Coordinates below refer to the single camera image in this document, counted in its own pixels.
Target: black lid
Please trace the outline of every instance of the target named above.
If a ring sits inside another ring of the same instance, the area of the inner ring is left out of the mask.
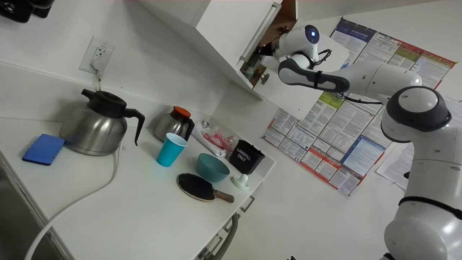
[[[89,107],[108,117],[125,117],[128,103],[121,97],[106,93],[106,91],[89,91],[84,90],[83,94],[90,99]]]

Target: white wall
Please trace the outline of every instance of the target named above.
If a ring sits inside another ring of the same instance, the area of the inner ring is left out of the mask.
[[[106,87],[206,113],[227,90],[229,80],[136,0],[60,0],[48,19],[27,25],[0,18],[0,61],[90,86],[79,67],[93,37],[116,45]]]
[[[462,2],[448,0],[346,19],[461,61],[461,11]],[[333,32],[339,21],[314,24],[321,31]],[[441,86],[441,93],[462,99],[461,80],[462,70],[457,65]],[[216,113],[222,122],[229,122],[236,132],[243,130],[243,136],[252,141],[263,135],[274,115],[272,104],[250,104],[236,89],[229,90]],[[261,148],[278,165],[261,188],[256,204],[242,220],[227,260],[287,260],[291,256],[298,260],[372,260],[386,253],[383,232],[395,217],[404,191],[370,174],[353,197],[346,198],[272,146]]]

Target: red lid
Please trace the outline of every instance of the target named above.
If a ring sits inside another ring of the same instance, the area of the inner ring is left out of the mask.
[[[177,112],[178,115],[184,116],[184,117],[191,117],[191,113],[183,107],[174,106],[174,112]]]

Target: cabinet door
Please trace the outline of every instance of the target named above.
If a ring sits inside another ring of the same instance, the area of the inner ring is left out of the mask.
[[[282,0],[211,0],[197,29],[233,67],[276,18]]]
[[[317,71],[339,71],[350,57],[347,48],[321,34],[320,51],[324,50],[331,50],[333,55],[323,65],[320,65]],[[262,97],[268,99],[298,119],[305,119],[323,94],[323,91],[308,87],[287,86],[279,80],[276,73],[269,73],[269,76],[271,78],[265,84],[261,81],[255,90]]]

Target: stainless steel carafe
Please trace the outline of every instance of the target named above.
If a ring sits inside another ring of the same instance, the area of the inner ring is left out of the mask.
[[[175,106],[171,115],[161,116],[155,126],[155,136],[164,142],[168,133],[177,133],[188,141],[196,126],[190,117],[188,110]]]
[[[126,109],[128,103],[106,91],[93,93],[84,90],[89,97],[87,107],[73,112],[63,123],[60,136],[66,139],[67,148],[84,155],[103,156],[118,151],[128,132],[125,117],[138,117],[139,125],[135,143],[141,136],[145,116],[134,109]]]

